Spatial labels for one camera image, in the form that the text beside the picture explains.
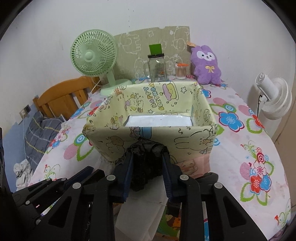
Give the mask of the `white cloth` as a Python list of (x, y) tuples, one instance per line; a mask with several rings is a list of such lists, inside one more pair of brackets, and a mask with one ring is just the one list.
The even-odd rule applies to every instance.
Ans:
[(131, 190), (115, 222), (115, 239), (153, 240), (167, 202), (162, 176), (149, 181), (144, 190)]

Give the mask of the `toothpick jar with orange lid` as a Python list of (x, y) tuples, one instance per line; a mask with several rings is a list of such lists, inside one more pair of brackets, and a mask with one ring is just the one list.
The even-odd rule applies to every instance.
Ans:
[(175, 63), (175, 76), (177, 79), (179, 80), (186, 79), (188, 66), (189, 65), (186, 63), (179, 63), (179, 62)]

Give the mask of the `floral tablecloth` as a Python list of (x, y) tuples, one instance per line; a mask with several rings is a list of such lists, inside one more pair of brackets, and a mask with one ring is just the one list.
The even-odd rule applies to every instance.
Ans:
[[(204, 85), (202, 91), (218, 121), (209, 165), (253, 218), (269, 240), (278, 240), (291, 221), (290, 191), (274, 143), (255, 113), (226, 83)], [(107, 168), (106, 161), (82, 135), (82, 128), (104, 97), (94, 94), (62, 124), (34, 168), (31, 183), (71, 177), (91, 165)]]

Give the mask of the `grey plaid pillow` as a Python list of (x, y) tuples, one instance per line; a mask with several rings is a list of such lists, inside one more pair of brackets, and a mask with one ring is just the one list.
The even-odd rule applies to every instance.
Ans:
[(40, 111), (34, 114), (24, 137), (26, 159), (33, 171), (58, 134), (63, 122), (63, 117), (47, 118)]

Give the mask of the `colourful cartoon print item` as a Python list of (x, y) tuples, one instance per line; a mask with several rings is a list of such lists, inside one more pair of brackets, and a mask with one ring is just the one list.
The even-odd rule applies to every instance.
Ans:
[(178, 216), (175, 217), (170, 213), (168, 214), (168, 208), (170, 207), (167, 205), (161, 217), (161, 221), (159, 222), (156, 235), (167, 240), (179, 240), (181, 227), (181, 209), (179, 209)]

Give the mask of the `green cartoon print board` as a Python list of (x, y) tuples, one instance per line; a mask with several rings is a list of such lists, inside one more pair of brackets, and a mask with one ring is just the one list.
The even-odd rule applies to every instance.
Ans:
[(149, 45), (161, 44), (167, 75), (175, 74), (175, 63), (190, 64), (188, 26), (147, 28), (116, 35), (118, 58), (113, 68), (116, 79), (138, 79), (145, 76), (144, 67), (150, 54)]

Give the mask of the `wooden bed headboard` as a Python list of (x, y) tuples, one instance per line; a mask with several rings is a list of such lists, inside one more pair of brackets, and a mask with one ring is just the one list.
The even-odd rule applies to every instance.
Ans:
[(33, 103), (37, 110), (48, 118), (57, 118), (62, 115), (68, 120), (83, 105), (90, 94), (99, 90), (96, 86), (99, 77), (81, 76), (76, 79), (60, 82), (48, 90), (40, 97), (35, 97)]

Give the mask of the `black soft bundle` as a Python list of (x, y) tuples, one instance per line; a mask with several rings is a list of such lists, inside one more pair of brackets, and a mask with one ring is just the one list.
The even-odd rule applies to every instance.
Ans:
[(163, 177), (161, 151), (164, 148), (167, 147), (145, 138), (139, 138), (128, 148), (133, 153), (130, 190), (143, 190), (149, 181)]

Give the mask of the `yellow cartoon print storage box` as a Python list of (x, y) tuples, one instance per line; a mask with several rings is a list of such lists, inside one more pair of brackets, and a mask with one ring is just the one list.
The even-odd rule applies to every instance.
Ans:
[(83, 135), (115, 162), (139, 138), (165, 145), (175, 163), (210, 154), (217, 123), (194, 81), (141, 83), (115, 89), (90, 114)]

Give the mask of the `wall power socket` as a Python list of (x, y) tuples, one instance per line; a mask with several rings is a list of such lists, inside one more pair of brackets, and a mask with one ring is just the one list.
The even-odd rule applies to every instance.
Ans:
[(21, 111), (20, 111), (20, 116), (22, 120), (28, 115), (28, 113), (31, 111), (31, 107), (29, 105), (25, 106)]

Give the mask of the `pink cartoon print pouch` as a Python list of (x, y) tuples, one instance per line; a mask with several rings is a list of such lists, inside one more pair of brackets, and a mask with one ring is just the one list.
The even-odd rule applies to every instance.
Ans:
[(197, 157), (188, 155), (175, 157), (170, 155), (171, 163), (180, 167), (183, 174), (198, 178), (210, 172), (210, 155), (201, 154)]

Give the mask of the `green desk fan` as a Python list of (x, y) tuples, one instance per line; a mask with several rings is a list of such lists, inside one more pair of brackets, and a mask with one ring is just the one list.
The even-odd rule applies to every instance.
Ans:
[(128, 79), (116, 80), (114, 77), (118, 44), (106, 31), (94, 29), (81, 33), (72, 44), (70, 56), (73, 66), (81, 74), (107, 77), (108, 83), (100, 89), (101, 95), (111, 95), (114, 89), (132, 84)]

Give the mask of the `glass mason jar mug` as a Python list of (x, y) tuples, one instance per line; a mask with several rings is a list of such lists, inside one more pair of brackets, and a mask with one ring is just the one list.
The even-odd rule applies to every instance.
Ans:
[(167, 81), (165, 54), (148, 55), (149, 78), (151, 82)]

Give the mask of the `purple plush bunny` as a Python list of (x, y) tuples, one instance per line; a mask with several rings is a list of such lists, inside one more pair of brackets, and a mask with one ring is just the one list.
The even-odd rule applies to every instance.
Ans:
[(218, 67), (217, 57), (209, 46), (192, 47), (190, 60), (194, 67), (193, 75), (199, 84), (220, 85), (222, 83), (222, 73)]

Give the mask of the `green cup on jar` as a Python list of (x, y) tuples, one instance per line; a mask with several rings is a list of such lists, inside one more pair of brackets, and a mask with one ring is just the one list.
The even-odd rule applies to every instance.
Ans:
[(149, 45), (149, 50), (151, 55), (160, 55), (162, 54), (162, 45), (160, 43)]

